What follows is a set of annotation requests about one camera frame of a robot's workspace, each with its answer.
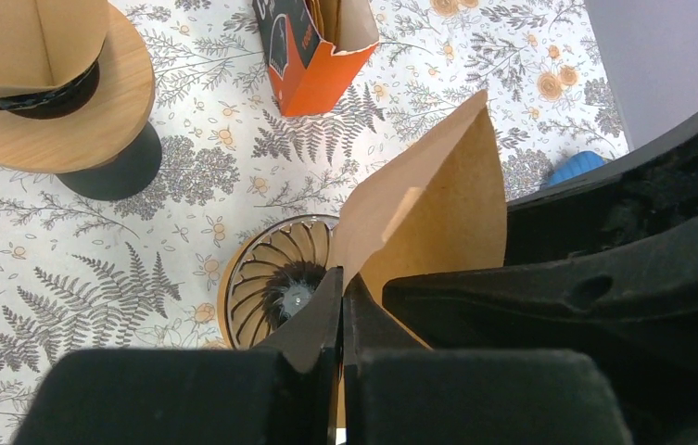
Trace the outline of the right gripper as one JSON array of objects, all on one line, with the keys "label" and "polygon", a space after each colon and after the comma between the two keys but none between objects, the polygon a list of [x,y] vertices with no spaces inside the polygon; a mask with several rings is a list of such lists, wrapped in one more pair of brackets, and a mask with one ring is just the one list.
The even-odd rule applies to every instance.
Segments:
[{"label": "right gripper", "polygon": [[384,307],[436,349],[584,353],[636,442],[698,444],[698,112],[511,201],[507,228],[511,267],[398,278]]}]

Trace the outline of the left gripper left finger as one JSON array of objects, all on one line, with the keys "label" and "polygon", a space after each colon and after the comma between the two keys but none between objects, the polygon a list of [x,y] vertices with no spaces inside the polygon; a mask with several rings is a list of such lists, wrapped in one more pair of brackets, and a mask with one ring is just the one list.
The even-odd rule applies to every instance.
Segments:
[{"label": "left gripper left finger", "polygon": [[45,376],[17,444],[332,444],[343,272],[248,350],[102,349]]}]

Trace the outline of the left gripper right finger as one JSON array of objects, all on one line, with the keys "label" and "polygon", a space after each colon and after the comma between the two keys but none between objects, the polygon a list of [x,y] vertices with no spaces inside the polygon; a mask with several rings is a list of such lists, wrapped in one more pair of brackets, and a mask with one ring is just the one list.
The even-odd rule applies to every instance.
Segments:
[{"label": "left gripper right finger", "polygon": [[608,379],[570,350],[429,350],[344,286],[350,444],[629,444]]}]

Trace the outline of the grey ribbed glass dripper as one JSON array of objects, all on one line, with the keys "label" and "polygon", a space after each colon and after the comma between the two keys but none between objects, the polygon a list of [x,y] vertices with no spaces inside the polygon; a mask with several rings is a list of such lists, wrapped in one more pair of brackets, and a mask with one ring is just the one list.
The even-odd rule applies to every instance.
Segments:
[{"label": "grey ribbed glass dripper", "polygon": [[248,239],[218,288],[218,322],[230,348],[261,343],[311,300],[324,279],[337,216],[309,214],[276,222]]}]

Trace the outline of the orange coffee filter box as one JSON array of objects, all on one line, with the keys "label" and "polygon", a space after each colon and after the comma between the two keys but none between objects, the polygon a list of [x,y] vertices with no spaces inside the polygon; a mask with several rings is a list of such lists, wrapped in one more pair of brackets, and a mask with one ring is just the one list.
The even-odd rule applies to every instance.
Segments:
[{"label": "orange coffee filter box", "polygon": [[251,6],[285,117],[331,111],[379,45],[368,0],[255,0]]}]

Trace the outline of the blue glass dripper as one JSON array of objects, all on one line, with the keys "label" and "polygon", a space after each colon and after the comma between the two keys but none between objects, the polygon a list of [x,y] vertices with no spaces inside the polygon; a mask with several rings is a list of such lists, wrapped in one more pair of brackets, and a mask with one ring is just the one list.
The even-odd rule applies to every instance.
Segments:
[{"label": "blue glass dripper", "polygon": [[58,89],[0,97],[0,111],[34,120],[61,118],[82,108],[92,98],[99,79],[100,68],[96,60],[86,71]]}]

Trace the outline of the brown paper coffee filter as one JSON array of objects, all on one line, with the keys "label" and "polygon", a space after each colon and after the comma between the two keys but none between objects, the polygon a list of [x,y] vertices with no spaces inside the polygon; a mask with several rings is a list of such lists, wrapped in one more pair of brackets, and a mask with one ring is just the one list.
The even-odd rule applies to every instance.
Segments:
[{"label": "brown paper coffee filter", "polygon": [[58,89],[98,59],[107,1],[0,1],[0,98]]}]

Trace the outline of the red-rimmed glass carafe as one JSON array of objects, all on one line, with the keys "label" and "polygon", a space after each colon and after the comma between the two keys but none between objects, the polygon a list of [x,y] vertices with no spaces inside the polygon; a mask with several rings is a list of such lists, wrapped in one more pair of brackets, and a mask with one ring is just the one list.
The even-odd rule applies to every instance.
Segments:
[{"label": "red-rimmed glass carafe", "polygon": [[114,159],[99,167],[58,173],[58,180],[74,193],[101,201],[121,200],[143,191],[157,176],[162,145],[155,128],[147,123]]}]

